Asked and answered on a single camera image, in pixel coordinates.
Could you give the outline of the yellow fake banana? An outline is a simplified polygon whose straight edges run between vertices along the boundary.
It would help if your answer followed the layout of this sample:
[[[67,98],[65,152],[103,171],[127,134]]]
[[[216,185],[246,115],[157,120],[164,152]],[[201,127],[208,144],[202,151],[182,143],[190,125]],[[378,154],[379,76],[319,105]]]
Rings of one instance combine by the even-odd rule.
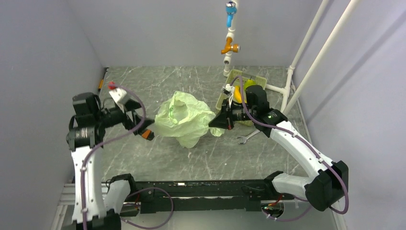
[[[244,97],[244,102],[246,103],[246,102],[247,102],[247,101],[246,101],[247,97],[246,97],[246,94],[245,94],[244,89],[241,90],[241,89],[240,89],[240,86],[239,86],[239,85],[236,85],[236,86],[235,86],[235,90],[234,90],[234,95],[233,95],[233,101],[236,102],[236,103],[241,104],[241,103],[242,103],[242,97],[241,97],[241,95],[243,95],[243,97]]]

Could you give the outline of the silver wrench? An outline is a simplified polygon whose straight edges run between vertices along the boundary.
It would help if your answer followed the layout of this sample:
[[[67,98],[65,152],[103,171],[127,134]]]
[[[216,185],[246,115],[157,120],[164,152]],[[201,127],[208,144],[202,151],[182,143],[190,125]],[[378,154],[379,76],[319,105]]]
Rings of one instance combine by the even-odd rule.
[[[246,135],[246,136],[238,136],[238,144],[243,145],[247,142],[248,139],[250,139],[251,137],[255,136],[256,134],[258,134],[260,132],[260,130],[255,130],[252,133]]]

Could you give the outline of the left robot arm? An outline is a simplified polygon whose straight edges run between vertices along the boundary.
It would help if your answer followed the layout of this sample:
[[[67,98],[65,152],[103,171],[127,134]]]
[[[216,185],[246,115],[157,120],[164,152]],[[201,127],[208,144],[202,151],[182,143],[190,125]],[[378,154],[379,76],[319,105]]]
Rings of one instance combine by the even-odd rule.
[[[148,126],[154,120],[139,116],[136,110],[145,106],[129,94],[115,89],[111,92],[114,107],[105,108],[98,95],[85,92],[75,95],[72,116],[66,136],[74,163],[75,202],[72,223],[64,230],[120,230],[120,213],[125,201],[136,198],[138,188],[131,174],[115,176],[107,194],[102,193],[101,159],[105,130],[121,124],[130,134],[151,140]]]

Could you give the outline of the white pvc pipe frame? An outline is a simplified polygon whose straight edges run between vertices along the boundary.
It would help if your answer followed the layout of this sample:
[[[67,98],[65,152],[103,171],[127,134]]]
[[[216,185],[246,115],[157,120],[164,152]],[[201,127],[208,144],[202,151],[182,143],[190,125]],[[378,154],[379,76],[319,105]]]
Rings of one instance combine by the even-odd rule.
[[[259,70],[255,73],[267,79],[268,84],[262,84],[263,88],[269,90],[271,96],[276,96],[274,99],[274,104],[277,108],[288,116],[289,120],[299,121],[305,123],[303,118],[303,112],[300,107],[300,103],[297,102],[299,96],[293,97],[293,101],[290,102],[291,96],[294,95],[295,83],[294,77],[300,77],[299,89],[300,93],[303,92],[310,76],[307,74],[309,71],[313,74],[316,68],[321,66],[322,58],[327,57],[327,52],[331,51],[333,42],[338,41],[338,36],[343,34],[345,26],[350,24],[350,21],[355,15],[356,10],[358,10],[359,5],[363,0],[316,0],[315,6],[313,6],[313,11],[310,15],[304,14],[303,7],[312,3],[312,0],[234,0],[237,3],[237,12],[232,20],[231,28],[227,28],[227,37],[233,38],[235,43],[235,37],[242,38],[243,34],[243,21],[242,19],[261,19],[261,25],[256,26],[253,22],[248,22],[250,29],[267,29],[268,35],[265,38],[271,38],[271,32],[273,31],[275,44],[260,45],[252,44],[248,47],[249,57],[254,57],[251,65],[233,65],[236,64],[235,54],[233,52],[228,52],[224,54],[224,70],[222,74],[225,77],[229,77],[234,69],[238,69],[240,73],[246,73],[244,67],[259,66]],[[254,13],[248,12],[248,7],[254,7],[256,10],[263,10],[264,12]],[[329,31],[329,35],[324,39],[319,41],[319,50],[313,56],[310,57],[310,51],[315,48],[316,38],[321,35],[321,29],[323,26],[327,26],[328,19],[333,19],[333,13],[336,13],[336,24]],[[288,24],[282,24],[278,28],[271,28],[271,22],[276,21],[274,25],[283,21],[283,19],[293,18]],[[293,43],[289,41],[282,44],[282,40],[292,40],[301,41],[301,44]],[[281,60],[281,63],[274,66],[275,71],[280,70],[280,74],[269,74],[265,70],[270,70],[271,66],[269,64],[269,58],[275,58],[275,60]],[[271,77],[276,77],[277,84],[271,84]]]

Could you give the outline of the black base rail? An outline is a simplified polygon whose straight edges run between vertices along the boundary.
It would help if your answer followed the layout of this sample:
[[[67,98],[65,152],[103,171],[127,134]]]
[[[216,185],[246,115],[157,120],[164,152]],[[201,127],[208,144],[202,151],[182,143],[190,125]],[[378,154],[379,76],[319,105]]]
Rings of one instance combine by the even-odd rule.
[[[293,200],[278,193],[264,179],[201,181],[136,181],[127,203],[140,206],[142,214],[164,211],[260,211],[269,203]]]

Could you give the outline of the orange handled tool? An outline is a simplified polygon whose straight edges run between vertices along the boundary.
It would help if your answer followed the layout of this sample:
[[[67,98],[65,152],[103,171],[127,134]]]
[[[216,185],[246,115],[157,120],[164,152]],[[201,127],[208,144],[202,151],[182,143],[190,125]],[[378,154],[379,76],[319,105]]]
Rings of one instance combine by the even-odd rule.
[[[101,77],[101,79],[98,83],[98,87],[97,87],[97,94],[100,94],[100,92],[101,92],[101,89],[103,87],[103,82],[106,77],[106,73],[107,73],[108,69],[109,69],[108,67],[103,68],[103,74],[102,74],[102,77]]]

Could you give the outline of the green fake pear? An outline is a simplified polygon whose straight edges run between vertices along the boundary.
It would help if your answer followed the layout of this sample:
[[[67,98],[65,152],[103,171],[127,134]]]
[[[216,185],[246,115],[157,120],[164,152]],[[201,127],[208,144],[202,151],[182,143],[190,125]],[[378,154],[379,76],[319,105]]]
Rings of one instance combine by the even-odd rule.
[[[246,90],[248,87],[253,86],[253,85],[257,85],[257,83],[252,79],[248,79],[245,81],[245,83],[243,85],[243,89]]]

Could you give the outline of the blue tap valve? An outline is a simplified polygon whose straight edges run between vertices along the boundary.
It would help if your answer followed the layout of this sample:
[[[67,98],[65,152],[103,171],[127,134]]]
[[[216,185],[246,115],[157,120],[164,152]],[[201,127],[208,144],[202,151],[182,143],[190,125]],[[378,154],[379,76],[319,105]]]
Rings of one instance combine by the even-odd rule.
[[[227,21],[226,21],[226,26],[227,28],[231,28],[232,26],[232,20],[234,18],[234,15],[237,12],[237,3],[235,1],[228,1],[226,3],[226,13],[227,13]]]

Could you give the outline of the light green plastic bag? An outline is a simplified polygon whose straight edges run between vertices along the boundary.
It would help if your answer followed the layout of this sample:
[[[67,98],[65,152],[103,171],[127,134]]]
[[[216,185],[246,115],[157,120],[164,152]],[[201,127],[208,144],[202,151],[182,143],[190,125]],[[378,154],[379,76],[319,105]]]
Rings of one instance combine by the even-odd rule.
[[[175,138],[184,148],[193,148],[207,132],[220,137],[225,130],[209,127],[216,114],[193,95],[175,91],[155,116],[155,129],[162,137]]]

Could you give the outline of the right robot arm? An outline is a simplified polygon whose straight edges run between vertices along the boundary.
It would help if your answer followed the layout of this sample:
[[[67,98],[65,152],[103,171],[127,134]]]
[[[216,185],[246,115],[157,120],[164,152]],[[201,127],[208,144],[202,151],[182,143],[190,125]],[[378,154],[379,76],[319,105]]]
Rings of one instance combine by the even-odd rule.
[[[251,120],[257,130],[288,151],[307,174],[306,177],[284,172],[271,174],[264,185],[266,197],[275,199],[280,194],[290,194],[306,200],[319,211],[332,208],[334,203],[344,198],[345,207],[340,213],[348,211],[349,168],[346,163],[333,161],[304,139],[280,110],[270,107],[261,86],[247,87],[246,99],[240,103],[233,100],[236,87],[226,84],[222,91],[226,98],[209,127],[231,130],[236,121]]]

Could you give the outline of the orange black hex key set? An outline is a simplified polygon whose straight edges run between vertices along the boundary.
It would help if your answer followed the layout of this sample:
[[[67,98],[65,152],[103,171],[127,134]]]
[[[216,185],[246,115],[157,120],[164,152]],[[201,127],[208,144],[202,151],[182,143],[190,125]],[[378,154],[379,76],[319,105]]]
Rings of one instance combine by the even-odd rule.
[[[150,130],[150,129],[145,129],[145,130],[142,132],[141,137],[144,138],[144,139],[146,139],[146,140],[151,141],[151,140],[154,139],[155,134],[154,134],[154,132],[153,132],[152,130]]]

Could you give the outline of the orange tap valve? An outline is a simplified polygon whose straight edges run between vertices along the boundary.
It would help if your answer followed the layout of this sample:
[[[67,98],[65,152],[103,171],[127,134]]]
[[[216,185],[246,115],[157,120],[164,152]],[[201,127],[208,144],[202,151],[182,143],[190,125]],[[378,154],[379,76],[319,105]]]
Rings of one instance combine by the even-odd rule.
[[[224,55],[228,52],[238,53],[240,51],[240,45],[233,43],[233,38],[227,37],[224,49],[221,50],[221,54]]]

